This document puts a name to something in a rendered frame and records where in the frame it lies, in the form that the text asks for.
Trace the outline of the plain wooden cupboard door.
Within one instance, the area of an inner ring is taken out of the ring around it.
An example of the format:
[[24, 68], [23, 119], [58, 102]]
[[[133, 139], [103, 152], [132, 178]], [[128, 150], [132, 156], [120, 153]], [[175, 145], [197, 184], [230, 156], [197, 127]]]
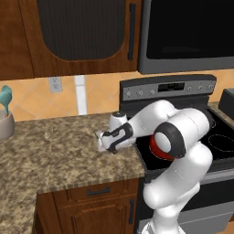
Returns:
[[0, 0], [0, 80], [33, 77], [18, 0]]

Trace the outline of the white vertical wall strip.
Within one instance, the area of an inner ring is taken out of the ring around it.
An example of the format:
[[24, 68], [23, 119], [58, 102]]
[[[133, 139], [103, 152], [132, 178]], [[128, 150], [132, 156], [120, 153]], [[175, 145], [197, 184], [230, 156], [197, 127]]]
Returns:
[[86, 95], [86, 77], [79, 75], [74, 77], [75, 91], [77, 98], [77, 109], [79, 115], [87, 115], [87, 95]]

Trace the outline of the wooden drawer front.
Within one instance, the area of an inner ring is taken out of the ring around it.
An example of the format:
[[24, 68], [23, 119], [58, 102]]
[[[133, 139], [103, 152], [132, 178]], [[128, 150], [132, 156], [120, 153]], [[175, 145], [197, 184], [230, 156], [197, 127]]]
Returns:
[[[136, 194], [138, 190], [138, 182], [139, 179], [135, 178], [135, 179], [115, 181], [115, 182], [109, 182], [98, 185], [69, 188], [66, 190], [54, 192], [53, 196], [57, 207], [64, 207], [66, 205], [80, 203], [93, 199], [102, 199], [109, 197], [118, 197], [121, 195]], [[87, 196], [88, 189], [96, 191], [99, 189], [105, 189], [107, 186], [111, 188], [110, 193], [97, 195], [97, 196]]]

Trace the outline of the red cooking pot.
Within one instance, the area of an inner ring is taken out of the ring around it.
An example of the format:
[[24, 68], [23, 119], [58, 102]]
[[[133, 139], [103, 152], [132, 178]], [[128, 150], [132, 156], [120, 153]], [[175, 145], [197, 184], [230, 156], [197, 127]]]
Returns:
[[155, 155], [157, 158], [166, 160], [166, 161], [173, 161], [174, 157], [168, 153], [163, 152], [156, 144], [154, 136], [150, 136], [150, 143], [149, 148], [153, 155]]

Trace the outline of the grey wall socket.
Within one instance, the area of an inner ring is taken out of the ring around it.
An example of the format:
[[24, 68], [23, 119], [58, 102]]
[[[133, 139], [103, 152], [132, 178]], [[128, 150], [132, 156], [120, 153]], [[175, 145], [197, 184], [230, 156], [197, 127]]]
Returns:
[[61, 77], [49, 77], [49, 90], [51, 92], [62, 92], [62, 81]]

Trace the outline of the black microwave oven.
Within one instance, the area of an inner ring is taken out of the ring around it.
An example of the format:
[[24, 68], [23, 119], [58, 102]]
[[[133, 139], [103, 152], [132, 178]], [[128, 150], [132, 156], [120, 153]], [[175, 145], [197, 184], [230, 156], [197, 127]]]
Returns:
[[143, 0], [138, 71], [234, 69], [234, 0]]

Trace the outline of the grey utensil holder pot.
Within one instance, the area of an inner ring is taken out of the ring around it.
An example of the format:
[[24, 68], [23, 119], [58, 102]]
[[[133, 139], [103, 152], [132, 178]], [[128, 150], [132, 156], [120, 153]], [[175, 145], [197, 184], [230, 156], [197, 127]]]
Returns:
[[0, 140], [5, 140], [15, 133], [15, 120], [12, 112], [5, 115], [4, 110], [0, 110]]

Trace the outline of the black toaster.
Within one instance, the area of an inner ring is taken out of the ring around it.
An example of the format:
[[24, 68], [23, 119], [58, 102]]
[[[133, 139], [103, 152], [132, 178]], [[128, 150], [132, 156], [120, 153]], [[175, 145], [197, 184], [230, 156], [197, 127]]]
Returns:
[[234, 120], [234, 88], [223, 90], [218, 108]]

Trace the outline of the teal spatula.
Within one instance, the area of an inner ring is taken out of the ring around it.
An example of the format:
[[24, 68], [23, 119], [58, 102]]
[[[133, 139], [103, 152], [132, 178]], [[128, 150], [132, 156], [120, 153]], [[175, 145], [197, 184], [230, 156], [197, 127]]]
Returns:
[[12, 90], [7, 85], [2, 87], [2, 91], [0, 92], [0, 103], [5, 108], [5, 115], [8, 115], [8, 105], [12, 100]]

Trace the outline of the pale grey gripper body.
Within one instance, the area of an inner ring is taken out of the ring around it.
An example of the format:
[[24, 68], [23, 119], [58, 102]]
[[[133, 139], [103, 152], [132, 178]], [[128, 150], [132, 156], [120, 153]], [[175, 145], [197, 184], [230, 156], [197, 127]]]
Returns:
[[105, 152], [107, 150], [106, 148], [106, 143], [104, 142], [104, 132], [102, 132], [101, 130], [98, 130], [95, 133], [96, 137], [97, 137], [97, 148], [99, 152]]

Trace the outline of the black stove with oven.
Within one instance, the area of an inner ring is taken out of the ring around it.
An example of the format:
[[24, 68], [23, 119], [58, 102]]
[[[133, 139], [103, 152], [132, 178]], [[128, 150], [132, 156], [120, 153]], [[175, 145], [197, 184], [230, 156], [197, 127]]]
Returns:
[[[207, 105], [216, 78], [207, 74], [174, 75], [124, 80], [120, 83], [120, 106], [128, 118], [148, 104], [170, 101], [177, 109], [202, 108], [213, 119], [212, 129], [201, 139], [212, 155], [208, 173], [234, 168], [234, 125]], [[217, 234], [234, 214], [234, 179], [201, 185], [181, 211], [178, 223], [186, 234]]]

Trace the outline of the wooden base cupboard door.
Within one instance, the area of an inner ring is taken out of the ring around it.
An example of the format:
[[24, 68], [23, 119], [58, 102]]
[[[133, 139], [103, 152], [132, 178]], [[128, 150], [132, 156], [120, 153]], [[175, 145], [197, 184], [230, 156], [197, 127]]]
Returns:
[[[133, 224], [128, 222], [134, 199]], [[62, 234], [133, 234], [136, 196], [108, 198], [58, 209]]]

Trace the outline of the wooden cupboard door dark glass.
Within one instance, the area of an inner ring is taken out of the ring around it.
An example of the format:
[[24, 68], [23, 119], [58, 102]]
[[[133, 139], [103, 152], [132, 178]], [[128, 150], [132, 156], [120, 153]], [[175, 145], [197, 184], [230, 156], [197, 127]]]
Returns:
[[[34, 76], [137, 70], [143, 0], [18, 0]], [[135, 4], [133, 60], [128, 59]]]

